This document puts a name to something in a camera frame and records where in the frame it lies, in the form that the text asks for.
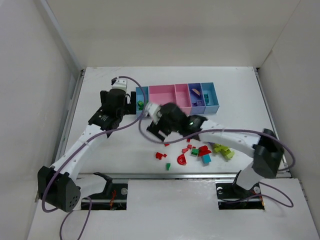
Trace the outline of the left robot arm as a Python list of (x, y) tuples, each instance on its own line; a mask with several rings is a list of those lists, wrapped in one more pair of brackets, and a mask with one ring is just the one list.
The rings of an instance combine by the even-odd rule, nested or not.
[(83, 198), (110, 193), (111, 177), (100, 172), (86, 178), (78, 178), (78, 175), (95, 148), (112, 132), (120, 130), (123, 117), (136, 114), (136, 100), (134, 91), (126, 93), (122, 89), (111, 89), (100, 92), (101, 106), (89, 119), (79, 139), (59, 160), (38, 171), (38, 197), (43, 205), (50, 204), (55, 210), (69, 213)]

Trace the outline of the green slope piece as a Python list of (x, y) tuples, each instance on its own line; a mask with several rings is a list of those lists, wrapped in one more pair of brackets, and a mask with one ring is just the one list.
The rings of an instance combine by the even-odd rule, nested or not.
[(166, 163), (165, 168), (166, 168), (167, 171), (170, 170), (170, 167), (171, 167), (171, 164), (170, 163)]

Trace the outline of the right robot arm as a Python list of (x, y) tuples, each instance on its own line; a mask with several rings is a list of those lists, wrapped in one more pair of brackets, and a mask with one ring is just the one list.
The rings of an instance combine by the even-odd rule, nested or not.
[(202, 143), (221, 144), (242, 152), (252, 159), (239, 171), (234, 185), (249, 191), (263, 179), (274, 179), (284, 154), (284, 148), (270, 129), (257, 132), (230, 129), (201, 115), (186, 115), (175, 103), (159, 105), (149, 102), (146, 115), (152, 119), (147, 131), (161, 143), (172, 132)]

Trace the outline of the red arch brick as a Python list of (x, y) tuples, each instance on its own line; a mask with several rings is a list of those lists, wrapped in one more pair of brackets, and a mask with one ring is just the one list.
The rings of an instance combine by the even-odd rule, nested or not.
[(177, 157), (177, 163), (182, 166), (187, 164), (187, 160), (184, 154), (181, 154)]

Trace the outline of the small green number brick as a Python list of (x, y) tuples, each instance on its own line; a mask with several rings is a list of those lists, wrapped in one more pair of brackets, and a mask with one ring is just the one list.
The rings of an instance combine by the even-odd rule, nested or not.
[(191, 155), (197, 157), (199, 155), (199, 149), (192, 148), (191, 149)]

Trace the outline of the red slope piece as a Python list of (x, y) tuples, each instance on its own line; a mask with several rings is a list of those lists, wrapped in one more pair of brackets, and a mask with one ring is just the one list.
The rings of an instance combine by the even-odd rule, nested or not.
[(188, 148), (183, 148), (182, 153), (185, 154), (189, 149)]

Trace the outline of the lavender duplo brick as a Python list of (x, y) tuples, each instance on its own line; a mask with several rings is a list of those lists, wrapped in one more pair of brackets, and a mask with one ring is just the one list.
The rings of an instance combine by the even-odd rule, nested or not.
[(192, 103), (192, 106), (193, 107), (200, 107), (200, 106), (203, 106), (203, 102), (201, 100), (197, 100), (196, 102), (193, 102)]

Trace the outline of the red brick cluster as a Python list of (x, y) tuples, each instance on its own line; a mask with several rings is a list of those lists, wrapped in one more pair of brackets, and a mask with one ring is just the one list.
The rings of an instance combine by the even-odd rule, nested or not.
[(160, 153), (160, 152), (155, 153), (155, 158), (158, 160), (162, 160), (162, 158), (166, 158), (166, 157), (167, 157), (167, 154), (165, 153)]

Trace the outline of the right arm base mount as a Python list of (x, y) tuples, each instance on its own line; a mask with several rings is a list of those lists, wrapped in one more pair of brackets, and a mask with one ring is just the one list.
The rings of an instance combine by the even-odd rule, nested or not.
[(264, 210), (260, 185), (245, 190), (231, 182), (216, 183), (219, 210)]

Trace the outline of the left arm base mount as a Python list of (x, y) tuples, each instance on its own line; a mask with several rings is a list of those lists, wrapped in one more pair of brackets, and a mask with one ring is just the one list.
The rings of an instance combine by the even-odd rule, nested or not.
[(126, 210), (129, 181), (113, 179), (101, 172), (94, 172), (93, 176), (103, 179), (103, 182), (99, 185), (103, 186), (103, 189), (88, 196), (92, 202), (91, 209), (93, 211)]

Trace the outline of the teal frog duplo brick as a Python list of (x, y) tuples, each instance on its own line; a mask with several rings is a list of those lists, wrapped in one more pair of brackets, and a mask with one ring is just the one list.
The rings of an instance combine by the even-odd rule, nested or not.
[(209, 102), (210, 102), (209, 95), (208, 94), (204, 94), (203, 97), (204, 97), (205, 104), (208, 105)]

